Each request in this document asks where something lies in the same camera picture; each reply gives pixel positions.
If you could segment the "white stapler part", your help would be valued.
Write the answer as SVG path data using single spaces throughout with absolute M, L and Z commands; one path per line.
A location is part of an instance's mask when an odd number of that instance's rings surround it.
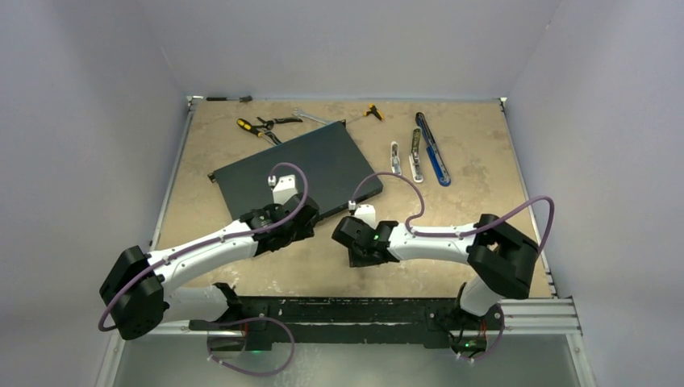
M 396 141 L 390 143 L 390 167 L 393 174 L 402 175 L 400 157 L 398 154 L 398 143 Z

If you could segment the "blue stapler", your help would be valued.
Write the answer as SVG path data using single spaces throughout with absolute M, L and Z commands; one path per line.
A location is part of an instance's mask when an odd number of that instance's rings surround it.
M 423 138 L 426 142 L 427 155 L 429 160 L 431 161 L 432 167 L 435 171 L 439 184 L 444 187 L 451 185 L 451 177 L 441 157 L 439 148 L 436 144 L 435 137 L 432 134 L 432 131 L 428 125 L 424 113 L 418 112 L 415 115 L 415 121 L 423 133 Z

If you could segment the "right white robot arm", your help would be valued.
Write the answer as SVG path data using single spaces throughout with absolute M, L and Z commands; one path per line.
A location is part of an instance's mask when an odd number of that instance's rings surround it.
M 407 260 L 441 260 L 466 264 L 474 272 L 453 306 L 464 328 L 481 322 L 492 306 L 506 299 L 529 297 L 540 247 L 537 242 L 493 214 L 458 227 L 408 227 L 398 221 L 372 226 L 346 216 L 332 239 L 348 250 L 353 267 Z

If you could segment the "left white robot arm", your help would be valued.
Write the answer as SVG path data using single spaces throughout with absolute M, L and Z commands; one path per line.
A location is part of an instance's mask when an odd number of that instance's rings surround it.
M 127 248 L 99 289 L 106 309 L 98 328 L 115 330 L 125 340 L 138 339 L 161 323 L 188 318 L 232 329 L 240 321 L 240 308 L 230 286 L 192 292 L 186 283 L 226 264 L 311 238 L 318 221 L 318 204 L 297 193 L 283 204 L 250 210 L 224 228 L 175 248 L 148 253 L 139 246 Z M 106 326 L 107 318 L 113 326 Z

